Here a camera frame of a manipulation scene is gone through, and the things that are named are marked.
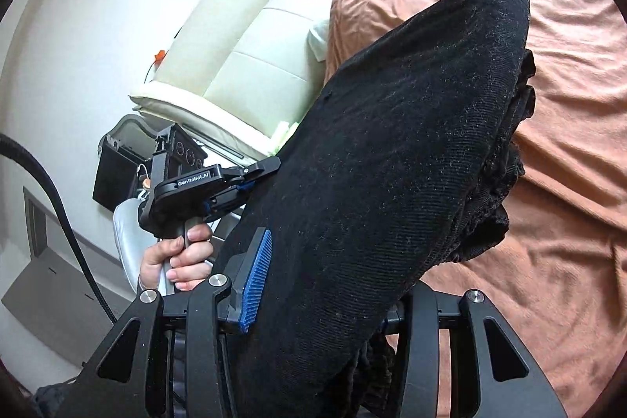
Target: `orange bedsheet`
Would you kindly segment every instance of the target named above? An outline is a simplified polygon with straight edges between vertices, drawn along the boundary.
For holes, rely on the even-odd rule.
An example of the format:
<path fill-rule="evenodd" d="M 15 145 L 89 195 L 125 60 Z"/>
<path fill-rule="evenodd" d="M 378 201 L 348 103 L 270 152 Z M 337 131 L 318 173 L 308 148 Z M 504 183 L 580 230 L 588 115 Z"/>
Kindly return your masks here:
<path fill-rule="evenodd" d="M 327 79 L 436 1 L 333 0 Z M 527 174 L 505 201 L 510 232 L 423 280 L 484 290 L 578 418 L 627 349 L 627 25 L 612 0 L 531 0 L 527 46 L 537 104 L 515 135 Z M 440 416 L 448 405 L 445 373 Z"/>

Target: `white pillow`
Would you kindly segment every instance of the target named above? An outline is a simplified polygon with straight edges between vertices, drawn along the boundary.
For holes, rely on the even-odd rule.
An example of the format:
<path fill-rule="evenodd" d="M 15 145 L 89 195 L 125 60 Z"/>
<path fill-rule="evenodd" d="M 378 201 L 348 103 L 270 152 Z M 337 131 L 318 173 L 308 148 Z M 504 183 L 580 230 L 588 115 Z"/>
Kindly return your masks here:
<path fill-rule="evenodd" d="M 318 62 L 327 60 L 328 23 L 328 17 L 323 18 L 314 23 L 307 32 L 307 43 Z"/>

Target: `black knit garment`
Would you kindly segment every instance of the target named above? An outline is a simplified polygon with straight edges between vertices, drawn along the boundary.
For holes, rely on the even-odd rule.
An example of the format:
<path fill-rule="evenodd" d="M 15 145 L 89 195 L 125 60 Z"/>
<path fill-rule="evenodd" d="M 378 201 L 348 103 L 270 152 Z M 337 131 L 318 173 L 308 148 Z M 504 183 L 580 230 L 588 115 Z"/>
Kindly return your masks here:
<path fill-rule="evenodd" d="M 256 323 L 229 338 L 239 418 L 376 407 L 389 360 L 368 349 L 390 306 L 435 264 L 503 239 L 524 172 L 511 137 L 534 108 L 528 28 L 529 0 L 441 0 L 322 90 L 214 267 L 272 231 Z"/>

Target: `finger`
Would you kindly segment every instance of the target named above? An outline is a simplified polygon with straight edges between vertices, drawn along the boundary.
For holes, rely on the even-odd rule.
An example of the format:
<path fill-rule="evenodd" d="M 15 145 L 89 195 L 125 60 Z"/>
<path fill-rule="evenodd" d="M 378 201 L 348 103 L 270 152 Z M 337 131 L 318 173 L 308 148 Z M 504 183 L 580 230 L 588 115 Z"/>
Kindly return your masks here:
<path fill-rule="evenodd" d="M 181 291 L 191 291 L 198 284 L 204 282 L 205 279 L 202 280 L 192 280 L 191 282 L 177 282 L 175 283 L 176 288 Z"/>
<path fill-rule="evenodd" d="M 211 227 L 207 224 L 195 225 L 187 231 L 187 239 L 192 243 L 196 241 L 208 241 L 212 235 Z"/>
<path fill-rule="evenodd" d="M 158 266 L 151 266 L 151 268 L 156 268 L 156 270 L 143 269 L 143 271 L 139 272 L 139 281 L 144 289 L 156 289 L 159 287 L 161 269 Z"/>
<path fill-rule="evenodd" d="M 183 250 L 183 237 L 176 239 L 164 239 L 157 244 L 147 248 L 143 253 L 142 264 L 152 266 L 162 264 L 168 257 L 179 254 Z"/>
<path fill-rule="evenodd" d="M 172 268 L 165 273 L 165 277 L 170 280 L 170 282 L 189 282 L 198 279 L 203 280 L 210 274 L 211 266 L 206 262 L 199 262 L 193 266 Z"/>
<path fill-rule="evenodd" d="M 213 245 L 208 241 L 201 241 L 194 243 L 187 247 L 183 252 L 176 257 L 170 259 L 170 265 L 173 268 L 180 268 L 182 266 L 191 266 L 197 262 L 203 262 L 207 257 L 213 253 Z"/>

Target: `black cable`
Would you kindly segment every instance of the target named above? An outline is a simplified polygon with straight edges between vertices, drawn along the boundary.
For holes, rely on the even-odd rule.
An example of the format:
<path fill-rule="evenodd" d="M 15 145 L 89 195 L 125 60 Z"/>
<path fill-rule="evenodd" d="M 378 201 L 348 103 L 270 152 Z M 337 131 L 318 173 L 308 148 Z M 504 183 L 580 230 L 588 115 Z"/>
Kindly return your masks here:
<path fill-rule="evenodd" d="M 148 80 L 148 73 L 150 73 L 150 70 L 152 69 L 153 66 L 155 66 L 156 63 L 157 63 L 157 60 L 155 59 L 150 65 L 150 67 L 148 68 L 148 71 L 146 72 L 146 76 L 143 78 L 144 84 L 146 83 L 146 80 Z"/>
<path fill-rule="evenodd" d="M 76 240 L 76 236 L 74 235 L 68 216 L 63 208 L 63 202 L 61 201 L 59 192 L 56 190 L 56 187 L 54 186 L 54 183 L 52 183 L 48 173 L 31 153 L 15 142 L 15 140 L 7 137 L 3 133 L 0 133 L 0 155 L 6 156 L 18 165 L 22 166 L 24 170 L 35 178 L 35 180 L 42 187 L 43 191 L 46 192 L 48 199 L 50 199 L 50 202 L 52 203 L 56 217 L 59 219 L 59 224 L 61 224 L 63 233 L 65 234 L 68 243 L 70 243 L 72 252 L 74 252 L 74 256 L 78 261 L 78 265 L 87 279 L 87 283 L 89 283 L 89 286 L 92 288 L 93 294 L 96 296 L 96 299 L 98 299 L 102 310 L 105 311 L 111 322 L 115 324 L 116 319 L 114 313 L 111 312 L 109 305 L 98 288 L 96 280 L 93 279 L 92 271 L 87 265 L 85 256 L 78 245 L 78 241 Z"/>
<path fill-rule="evenodd" d="M 181 406 L 185 408 L 187 407 L 187 402 L 185 402 L 185 399 L 181 397 L 177 392 L 172 391 L 172 397 L 174 397 L 174 400 L 181 404 Z"/>

